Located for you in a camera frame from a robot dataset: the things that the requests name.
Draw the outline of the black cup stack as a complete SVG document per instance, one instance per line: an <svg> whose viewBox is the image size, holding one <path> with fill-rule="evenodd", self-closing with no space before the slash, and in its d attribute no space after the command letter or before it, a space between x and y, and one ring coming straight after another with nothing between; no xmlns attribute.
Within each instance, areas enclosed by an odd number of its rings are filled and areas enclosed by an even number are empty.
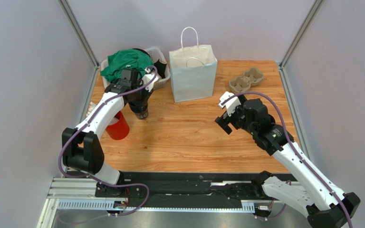
<svg viewBox="0 0 365 228"><path fill-rule="evenodd" d="M148 117L147 102L129 102L129 107L138 119L145 119Z"/></svg>

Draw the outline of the white paper bag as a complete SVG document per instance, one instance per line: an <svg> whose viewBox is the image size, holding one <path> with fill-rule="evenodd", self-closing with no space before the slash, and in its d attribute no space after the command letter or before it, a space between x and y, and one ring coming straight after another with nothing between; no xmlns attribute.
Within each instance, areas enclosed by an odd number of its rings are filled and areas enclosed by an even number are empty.
<svg viewBox="0 0 365 228"><path fill-rule="evenodd" d="M200 45L196 33L196 45L184 46L182 30L181 48L169 52L171 87L176 103L211 97L216 78L218 60L211 45Z"/></svg>

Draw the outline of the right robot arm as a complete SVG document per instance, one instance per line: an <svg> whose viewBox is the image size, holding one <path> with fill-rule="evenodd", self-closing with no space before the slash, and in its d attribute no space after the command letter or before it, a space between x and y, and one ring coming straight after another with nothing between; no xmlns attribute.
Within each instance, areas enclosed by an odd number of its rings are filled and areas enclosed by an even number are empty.
<svg viewBox="0 0 365 228"><path fill-rule="evenodd" d="M311 163L282 125L276 124L260 99L235 97L220 99L226 108L215 122L230 134L243 129L256 145L284 165L304 188L300 190L263 171L252 180L253 193L260 198L278 199L305 216L313 228L341 228L355 214L361 200L353 192L345 193Z"/></svg>

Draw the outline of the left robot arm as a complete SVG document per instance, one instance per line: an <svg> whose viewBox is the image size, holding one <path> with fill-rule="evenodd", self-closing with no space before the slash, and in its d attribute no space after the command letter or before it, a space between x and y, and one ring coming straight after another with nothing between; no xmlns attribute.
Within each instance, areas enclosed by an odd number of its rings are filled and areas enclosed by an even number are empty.
<svg viewBox="0 0 365 228"><path fill-rule="evenodd" d="M92 113L75 128L63 131L58 167L65 177L72 176L64 172L64 166L82 172L82 178L90 177L107 186L120 187L121 172L105 162L100 139L126 104L137 118L148 117L148 99L159 79L155 66L148 66L145 75L138 70L124 68L121 78L105 89Z"/></svg>

